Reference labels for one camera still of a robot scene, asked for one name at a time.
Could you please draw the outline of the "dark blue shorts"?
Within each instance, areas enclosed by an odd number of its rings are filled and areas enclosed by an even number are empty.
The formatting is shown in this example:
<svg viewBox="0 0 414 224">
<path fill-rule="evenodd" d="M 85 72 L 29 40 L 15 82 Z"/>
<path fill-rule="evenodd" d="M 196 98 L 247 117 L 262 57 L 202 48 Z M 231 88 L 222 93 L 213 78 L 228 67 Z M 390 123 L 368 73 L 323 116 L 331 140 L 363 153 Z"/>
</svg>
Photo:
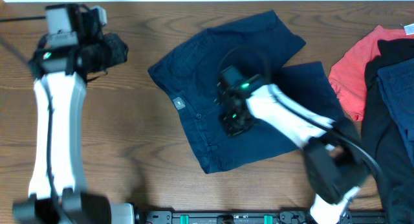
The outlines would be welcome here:
<svg viewBox="0 0 414 224">
<path fill-rule="evenodd" d="M 272 82 L 291 99 L 319 115 L 340 120 L 344 113 L 321 62 L 288 66 L 305 46 L 273 11 L 209 28 L 179 45 L 149 68 L 169 96 L 201 168 L 207 174 L 295 150 L 295 144 L 260 120 L 230 137 L 219 121 L 217 77 L 234 65 L 249 77 L 269 71 Z"/>
</svg>

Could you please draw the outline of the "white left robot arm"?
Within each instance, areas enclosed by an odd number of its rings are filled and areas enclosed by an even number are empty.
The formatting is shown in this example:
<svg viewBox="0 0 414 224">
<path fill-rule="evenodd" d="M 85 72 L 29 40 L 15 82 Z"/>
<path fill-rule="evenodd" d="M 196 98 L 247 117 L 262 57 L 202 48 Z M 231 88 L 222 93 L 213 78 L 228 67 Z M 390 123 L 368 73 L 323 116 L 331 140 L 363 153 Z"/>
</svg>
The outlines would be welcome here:
<svg viewBox="0 0 414 224">
<path fill-rule="evenodd" d="M 43 37 L 29 61 L 38 109 L 36 160 L 28 198 L 12 206 L 18 223 L 135 223 L 130 203 L 88 191 L 82 161 L 87 75 L 127 61 L 117 34 L 80 45 L 49 47 Z"/>
</svg>

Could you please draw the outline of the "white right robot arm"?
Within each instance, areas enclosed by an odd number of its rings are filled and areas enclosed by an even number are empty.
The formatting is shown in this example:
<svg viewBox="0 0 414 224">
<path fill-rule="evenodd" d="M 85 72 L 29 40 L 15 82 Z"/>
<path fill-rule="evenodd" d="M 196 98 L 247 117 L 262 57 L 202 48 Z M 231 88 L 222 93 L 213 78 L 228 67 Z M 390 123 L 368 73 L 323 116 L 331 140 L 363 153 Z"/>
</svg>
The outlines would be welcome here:
<svg viewBox="0 0 414 224">
<path fill-rule="evenodd" d="M 262 120 L 303 153 L 309 183 L 316 193 L 308 223 L 338 223 L 377 164 L 362 148 L 347 119 L 316 114 L 289 98 L 275 84 L 217 84 L 224 122 L 239 133 Z"/>
</svg>

